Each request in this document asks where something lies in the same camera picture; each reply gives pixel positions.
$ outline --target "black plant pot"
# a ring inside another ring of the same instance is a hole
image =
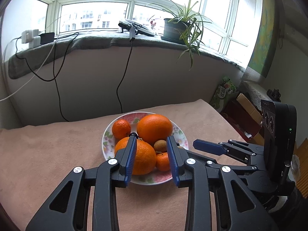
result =
[[[183,40],[180,40],[181,33],[184,33],[184,31],[187,29],[187,27],[190,26],[190,23],[188,22],[169,22],[170,18],[165,18],[165,28],[164,28],[164,36],[161,37],[162,40],[175,42],[179,44],[185,44]]]

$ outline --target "brown kiwi fruit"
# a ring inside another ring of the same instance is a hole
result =
[[[167,152],[167,142],[165,140],[158,140],[154,144],[154,150],[157,152]]]

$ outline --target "plate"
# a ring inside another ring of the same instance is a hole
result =
[[[111,122],[109,126],[106,128],[103,134],[103,138],[102,138],[102,151],[103,151],[105,160],[114,158],[115,156],[114,149],[116,145],[116,139],[113,137],[113,134],[111,131],[112,126],[115,123],[115,121],[119,119],[127,120],[131,125],[131,131],[136,133],[137,123],[143,117],[147,115],[153,115],[153,114],[154,113],[150,113],[150,112],[127,113],[125,115],[119,116],[117,119]],[[183,131],[174,122],[171,121],[171,123],[173,126],[172,135],[174,136],[176,142],[178,142],[180,146],[188,150],[188,141]],[[135,184],[140,184],[140,185],[157,185],[157,184],[162,184],[164,182],[170,181],[171,179],[172,179],[171,170],[167,172],[161,172],[156,168],[151,173],[146,174],[146,175],[131,176],[131,182]]]

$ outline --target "citrus fruit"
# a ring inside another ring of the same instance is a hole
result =
[[[131,125],[127,120],[117,120],[112,126],[112,134],[117,139],[123,139],[131,133]]]
[[[147,115],[137,124],[139,138],[150,144],[166,140],[172,134],[172,130],[172,123],[163,115]]]
[[[156,156],[156,167],[159,171],[170,170],[170,163],[168,159],[168,153],[160,153]]]
[[[123,138],[115,146],[115,154],[119,149],[125,148],[129,137]],[[153,147],[137,139],[137,151],[133,167],[133,175],[145,175],[151,172],[156,165],[156,153]]]
[[[167,152],[167,142],[165,140],[158,140],[153,147],[155,151]]]

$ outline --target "plant pot saucer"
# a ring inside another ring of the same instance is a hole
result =
[[[185,42],[183,40],[176,40],[176,39],[172,39],[172,38],[167,38],[167,37],[163,37],[161,36],[161,39],[164,40],[164,41],[170,41],[170,42],[174,42],[174,43],[178,43],[178,44],[181,44],[181,45],[185,45]]]

